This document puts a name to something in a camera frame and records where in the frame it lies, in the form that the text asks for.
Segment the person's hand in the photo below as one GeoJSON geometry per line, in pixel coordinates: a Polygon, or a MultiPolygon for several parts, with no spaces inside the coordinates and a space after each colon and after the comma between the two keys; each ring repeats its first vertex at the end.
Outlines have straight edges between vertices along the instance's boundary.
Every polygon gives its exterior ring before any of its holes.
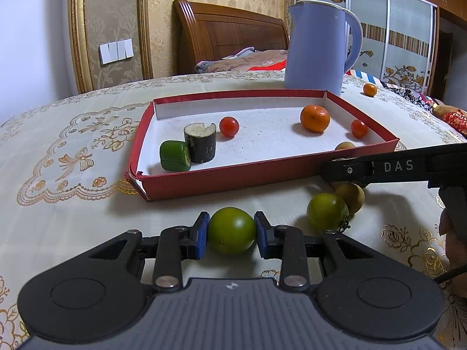
{"type": "Polygon", "coordinates": [[[454,232],[454,224],[447,209],[441,213],[438,233],[445,236],[445,251],[449,261],[449,269],[455,270],[466,265],[466,241],[460,240],[454,232]]]}

